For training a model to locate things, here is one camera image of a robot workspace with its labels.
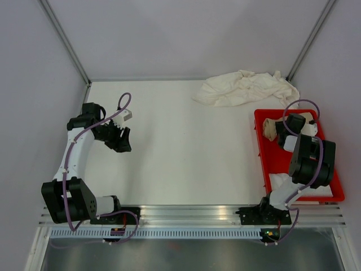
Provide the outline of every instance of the white towel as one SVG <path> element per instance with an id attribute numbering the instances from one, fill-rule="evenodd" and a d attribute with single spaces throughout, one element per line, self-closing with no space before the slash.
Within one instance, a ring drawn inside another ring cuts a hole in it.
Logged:
<path id="1" fill-rule="evenodd" d="M 269 174 L 271 180 L 272 190 L 278 189 L 283 182 L 292 181 L 287 173 Z M 331 188 L 328 186 L 320 186 L 317 189 L 307 189 L 304 196 L 333 196 Z"/>
<path id="2" fill-rule="evenodd" d="M 192 99 L 206 106 L 238 106 L 271 95 L 279 98 L 284 107 L 300 98 L 298 90 L 284 80 L 279 71 L 271 76 L 240 70 L 205 80 Z"/>

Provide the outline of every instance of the white wall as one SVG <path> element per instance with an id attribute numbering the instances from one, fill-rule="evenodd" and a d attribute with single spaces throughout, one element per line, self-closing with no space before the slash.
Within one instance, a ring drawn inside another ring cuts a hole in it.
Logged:
<path id="1" fill-rule="evenodd" d="M 342 209 L 361 255 L 361 2 L 339 1 L 294 84 L 321 109 L 326 137 L 336 142 L 336 167 L 346 200 Z"/>
<path id="2" fill-rule="evenodd" d="M 24 268 L 85 84 L 36 0 L 0 3 L 0 269 Z"/>
<path id="3" fill-rule="evenodd" d="M 281 70 L 327 0 L 50 0 L 92 80 Z"/>

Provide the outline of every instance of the red plastic bin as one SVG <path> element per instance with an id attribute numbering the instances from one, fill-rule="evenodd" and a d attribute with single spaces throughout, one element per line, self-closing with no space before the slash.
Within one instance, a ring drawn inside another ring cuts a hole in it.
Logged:
<path id="1" fill-rule="evenodd" d="M 303 109 L 288 110 L 286 116 L 289 115 L 290 113 L 305 113 L 305 112 L 311 113 L 314 119 L 317 118 L 317 113 L 314 110 L 303 110 Z M 254 122 L 256 125 L 259 155 L 261 157 L 263 178 L 265 179 L 265 188 L 267 193 L 270 193 L 272 191 L 269 174 L 288 173 L 288 167 L 292 157 L 291 152 L 285 151 L 278 146 L 277 139 L 271 142 L 262 135 L 264 120 L 266 118 L 276 120 L 281 118 L 282 114 L 283 114 L 282 109 L 257 109 L 254 112 Z M 317 125 L 318 125 L 317 136 L 320 137 L 321 139 L 325 139 L 319 121 L 317 122 Z M 336 169 L 334 170 L 334 175 L 330 183 L 330 188 L 333 196 L 302 196 L 298 199 L 298 201 L 341 202 L 345 200 L 344 191 L 342 189 Z"/>

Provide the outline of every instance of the purple cable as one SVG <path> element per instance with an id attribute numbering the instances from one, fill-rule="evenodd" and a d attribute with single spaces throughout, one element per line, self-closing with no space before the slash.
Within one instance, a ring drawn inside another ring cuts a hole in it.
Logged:
<path id="1" fill-rule="evenodd" d="M 295 100 L 294 102 L 290 103 L 289 105 L 287 105 L 287 107 L 284 109 L 283 111 L 283 114 L 282 114 L 282 121 L 283 121 L 283 125 L 285 126 L 286 130 L 288 132 L 290 132 L 290 134 L 294 135 L 294 136 L 298 136 L 295 132 L 293 132 L 286 124 L 286 113 L 288 111 L 288 109 L 293 106 L 295 103 L 298 103 L 298 102 L 307 102 L 307 103 L 312 103 L 315 107 L 316 107 L 316 110 L 317 110 L 317 119 L 315 120 L 315 122 L 317 122 L 319 119 L 320 119 L 320 108 L 318 107 L 318 105 L 311 101 L 311 100 L 308 100 L 308 99 L 299 99 L 299 100 Z"/>
<path id="2" fill-rule="evenodd" d="M 315 102 L 313 102 L 313 101 L 311 101 L 311 100 L 307 100 L 307 99 L 299 99 L 299 100 L 295 100 L 294 102 L 290 103 L 290 104 L 285 108 L 285 110 L 283 111 L 282 121 L 283 121 L 283 125 L 285 126 L 286 130 L 289 131 L 289 132 L 290 132 L 292 135 L 294 135 L 294 136 L 298 136 L 298 134 L 296 134 L 296 133 L 294 133 L 293 131 L 291 131 L 291 129 L 287 126 L 286 120 L 285 120 L 285 116 L 286 116 L 286 112 L 287 112 L 287 110 L 290 108 L 290 106 L 292 106 L 293 104 L 298 103 L 298 102 L 309 102 L 309 103 L 312 103 L 312 104 L 316 107 L 316 109 L 317 109 L 317 115 L 318 115 L 318 116 L 317 116 L 317 119 L 315 120 L 315 122 L 317 122 L 317 121 L 320 119 L 320 108 L 317 106 L 317 104 L 316 104 Z M 323 143 L 322 143 L 321 138 L 319 138 L 319 137 L 314 137 L 314 138 L 316 138 L 316 139 L 318 140 L 319 145 L 320 145 L 320 155 L 319 155 L 319 160 L 318 160 L 317 168 L 316 168 L 315 174 L 314 174 L 314 176 L 312 177 L 311 181 L 310 181 L 307 185 L 304 185 L 303 187 L 301 187 L 301 188 L 300 188 L 300 191 L 302 191 L 302 190 L 310 187 L 310 186 L 316 181 L 316 179 L 317 179 L 317 177 L 318 177 L 318 174 L 320 173 L 320 170 L 321 170 L 322 160 L 323 160 Z M 290 207 L 288 206 L 288 203 L 289 203 L 297 194 L 298 194 L 298 191 L 294 192 L 292 195 L 290 195 L 290 196 L 287 198 L 287 200 L 286 200 L 286 202 L 285 202 L 285 203 L 287 204 L 286 208 L 287 208 L 288 210 L 290 210 L 290 211 L 297 211 L 296 217 L 294 218 L 294 221 L 293 221 L 293 224 L 292 224 L 291 228 L 289 229 L 289 231 L 288 231 L 281 239 L 279 239 L 277 242 L 268 243 L 268 244 L 267 244 L 268 246 L 273 246 L 273 245 L 276 245 L 276 243 L 278 244 L 278 243 L 284 241 L 285 238 L 286 238 L 287 236 L 289 236 L 289 234 L 292 232 L 292 230 L 293 230 L 294 227 L 296 226 L 296 223 L 297 223 L 297 221 L 298 221 L 298 217 L 299 217 L 299 215 L 300 215 L 300 209 L 298 209 L 298 208 L 290 208 Z"/>
<path id="3" fill-rule="evenodd" d="M 123 99 L 124 96 L 128 95 L 129 99 L 126 102 L 126 104 L 124 105 L 124 107 L 120 107 L 120 103 Z M 83 131 L 81 131 L 77 136 L 74 137 L 73 142 L 70 144 L 69 149 L 67 151 L 67 154 L 65 156 L 65 162 L 64 162 L 64 173 L 63 173 L 63 198 L 64 198 L 64 208 L 65 208 L 65 215 L 67 217 L 67 221 L 69 224 L 69 228 L 72 231 L 76 231 L 80 224 L 82 224 L 83 221 L 80 221 L 74 228 L 73 224 L 72 224 L 72 220 L 70 217 L 70 212 L 69 212 L 69 205 L 68 205 L 68 197 L 67 197 L 67 170 L 68 170 L 68 165 L 69 165 L 69 159 L 70 159 L 70 154 L 72 153 L 73 150 L 73 146 L 76 143 L 76 141 L 79 139 L 79 137 L 81 137 L 84 133 L 86 133 L 87 131 L 89 131 L 90 129 L 97 127 L 99 125 L 102 125 L 103 123 L 106 123 L 108 120 L 114 118 L 115 116 L 119 115 L 121 112 L 123 112 L 127 106 L 129 105 L 131 101 L 131 94 L 129 92 L 123 93 L 122 96 L 120 96 L 119 101 L 118 101 L 118 111 L 116 113 L 114 113 L 112 116 L 106 118 L 105 120 L 102 120 L 96 124 L 93 124 L 92 126 L 89 126 L 88 128 L 84 129 Z"/>
<path id="4" fill-rule="evenodd" d="M 132 215 L 134 218 L 135 218 L 135 229 L 132 231 L 132 233 L 125 239 L 120 239 L 119 241 L 117 242 L 108 242 L 108 243 L 114 243 L 114 244 L 121 244 L 121 243 L 125 243 L 127 241 L 129 241 L 130 238 L 133 237 L 133 235 L 137 232 L 138 230 L 138 226 L 139 226 L 139 220 L 137 218 L 137 216 L 135 215 L 135 213 L 133 212 L 130 212 L 130 211 L 127 211 L 127 210 L 123 210 L 123 211 L 117 211 L 117 212 L 113 212 L 113 213 L 105 213 L 103 215 L 100 215 L 100 217 L 106 217 L 106 216 L 113 216 L 113 215 L 118 215 L 120 213 L 128 213 L 130 215 Z M 120 230 L 120 231 L 115 231 L 115 230 L 112 230 L 111 231 L 111 234 L 118 234 L 118 233 L 121 233 L 121 234 L 124 234 L 125 233 L 125 230 Z M 92 240 L 92 241 L 87 241 L 87 242 L 84 242 L 84 243 L 77 243 L 77 244 L 72 244 L 70 246 L 64 246 L 64 247 L 61 247 L 61 246 L 57 246 L 53 243 L 51 243 L 51 239 L 49 239 L 49 245 L 57 250 L 65 250 L 67 248 L 72 248 L 72 247 L 76 247 L 76 246 L 79 246 L 79 245 L 83 245 L 83 244 L 96 244 L 96 243 L 103 243 L 103 241 L 100 241 L 100 240 Z"/>

